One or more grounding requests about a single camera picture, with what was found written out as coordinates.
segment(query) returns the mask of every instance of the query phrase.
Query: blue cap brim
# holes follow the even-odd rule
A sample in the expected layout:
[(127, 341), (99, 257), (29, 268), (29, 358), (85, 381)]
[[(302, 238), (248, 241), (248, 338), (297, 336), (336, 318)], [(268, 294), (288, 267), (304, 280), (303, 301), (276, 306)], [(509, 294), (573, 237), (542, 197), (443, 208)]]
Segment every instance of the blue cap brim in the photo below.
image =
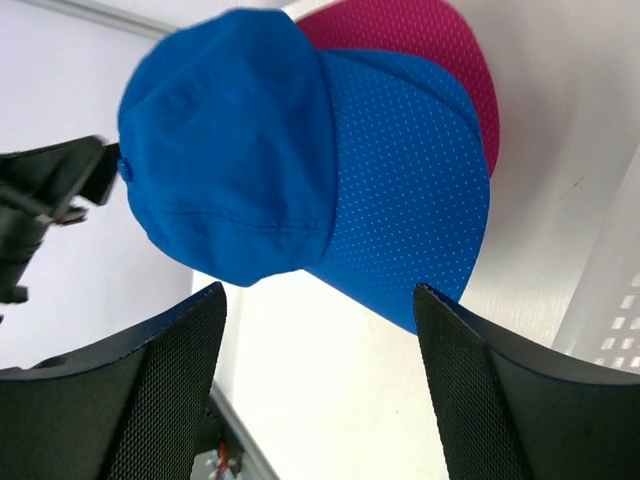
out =
[(416, 284), (458, 300), (482, 244), (489, 175), (477, 119), (469, 122), (460, 84), (429, 62), (375, 51), (320, 55), (338, 199), (329, 246), (307, 270), (415, 332)]
[(456, 78), (435, 63), (415, 55), (374, 50), (330, 50), (342, 58), (369, 65), (439, 98), (460, 115), (482, 141), (480, 121), (471, 97)]

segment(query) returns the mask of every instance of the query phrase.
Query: square hole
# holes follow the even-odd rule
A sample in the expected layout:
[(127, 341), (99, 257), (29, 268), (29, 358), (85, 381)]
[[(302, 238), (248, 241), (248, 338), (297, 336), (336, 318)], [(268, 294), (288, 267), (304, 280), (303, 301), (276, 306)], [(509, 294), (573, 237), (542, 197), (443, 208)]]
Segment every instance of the square hole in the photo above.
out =
[(602, 342), (602, 346), (600, 347), (600, 350), (611, 350), (615, 343), (616, 343), (615, 338), (605, 338), (604, 342)]
[(616, 357), (611, 363), (611, 366), (613, 368), (622, 368), (623, 365), (624, 365), (624, 357)]
[(611, 329), (612, 330), (620, 330), (622, 327), (624, 327), (624, 321), (626, 320), (625, 317), (616, 317), (613, 319), (613, 325), (611, 325)]
[(635, 301), (635, 295), (626, 295), (620, 304), (620, 308), (623, 310), (629, 310), (633, 306), (633, 302)]

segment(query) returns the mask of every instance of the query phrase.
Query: cap seam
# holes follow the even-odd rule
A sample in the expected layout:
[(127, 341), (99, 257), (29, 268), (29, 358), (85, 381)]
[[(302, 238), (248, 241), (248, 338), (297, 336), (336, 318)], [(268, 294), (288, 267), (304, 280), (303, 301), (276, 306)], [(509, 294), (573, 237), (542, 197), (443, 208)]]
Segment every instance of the cap seam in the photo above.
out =
[(320, 66), (320, 72), (322, 73), (322, 83), (324, 85), (324, 91), (325, 91), (325, 95), (327, 98), (327, 106), (329, 108), (329, 112), (330, 112), (330, 117), (331, 117), (331, 136), (333, 138), (333, 160), (336, 164), (336, 173), (335, 173), (335, 178), (334, 178), (334, 197), (333, 197), (333, 214), (331, 216), (331, 222), (329, 224), (329, 232), (327, 235), (327, 242), (324, 246), (324, 248), (322, 249), (322, 255), (320, 255), (320, 259), (318, 260), (318, 262), (322, 262), (322, 259), (325, 257), (325, 255), (327, 254), (327, 252), (329, 251), (329, 248), (331, 247), (331, 241), (333, 240), (333, 234), (335, 232), (336, 229), (336, 222), (338, 220), (338, 202), (340, 201), (340, 155), (338, 154), (338, 142), (336, 141), (337, 138), (337, 127), (336, 127), (336, 117), (335, 117), (335, 112), (333, 110), (333, 102), (331, 101), (331, 94), (329, 93), (329, 82), (328, 82), (328, 77), (327, 77), (327, 72), (326, 72), (326, 68), (324, 65), (324, 62), (322, 61), (322, 58), (320, 57), (320, 51), (316, 48), (313, 49), (316, 59), (318, 61), (318, 65)]
[(218, 211), (215, 210), (180, 210), (180, 211), (176, 211), (176, 210), (170, 210), (165, 208), (164, 205), (162, 205), (161, 202), (158, 202), (154, 199), (151, 198), (151, 196), (148, 194), (148, 190), (146, 188), (140, 188), (138, 186), (134, 186), (131, 183), (129, 183), (128, 188), (132, 189), (132, 190), (138, 190), (138, 191), (143, 191), (144, 192), (144, 196), (147, 198), (147, 201), (150, 203), (154, 203), (155, 205), (160, 207), (160, 210), (162, 211), (162, 213), (167, 214), (167, 215), (176, 215), (176, 216), (180, 216), (180, 215), (214, 215), (217, 217), (220, 217), (228, 222), (234, 223), (236, 225), (240, 225), (240, 226), (244, 226), (244, 227), (249, 227), (250, 229), (258, 229), (258, 230), (283, 230), (283, 229), (293, 229), (293, 230), (301, 230), (304, 232), (318, 232), (318, 235), (320, 234), (326, 234), (327, 228), (330, 227), (329, 222), (325, 222), (325, 221), (317, 221), (315, 222), (316, 225), (312, 225), (312, 224), (295, 224), (295, 223), (286, 223), (286, 224), (281, 224), (281, 225), (260, 225), (256, 222), (252, 222), (252, 221), (248, 221), (248, 220), (238, 220), (236, 218), (231, 218), (229, 216), (228, 213), (224, 212), (223, 209), (220, 209)]

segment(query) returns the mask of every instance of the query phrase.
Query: perforated metal panel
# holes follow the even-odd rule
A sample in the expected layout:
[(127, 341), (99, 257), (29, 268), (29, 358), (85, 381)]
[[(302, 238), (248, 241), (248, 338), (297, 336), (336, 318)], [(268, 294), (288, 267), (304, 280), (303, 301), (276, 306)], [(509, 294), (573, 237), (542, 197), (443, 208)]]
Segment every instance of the perforated metal panel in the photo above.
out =
[(640, 150), (578, 283), (554, 349), (640, 374)]

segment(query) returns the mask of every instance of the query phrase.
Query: black mesh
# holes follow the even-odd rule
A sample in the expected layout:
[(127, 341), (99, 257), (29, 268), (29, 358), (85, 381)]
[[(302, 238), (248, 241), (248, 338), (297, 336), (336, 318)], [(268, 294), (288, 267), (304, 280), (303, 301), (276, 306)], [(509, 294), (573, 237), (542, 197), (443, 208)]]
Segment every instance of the black mesh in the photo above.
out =
[(484, 342), (427, 287), (415, 316), (451, 480), (531, 479)]
[(190, 477), (225, 308), (224, 295), (214, 288), (151, 342), (102, 478)]

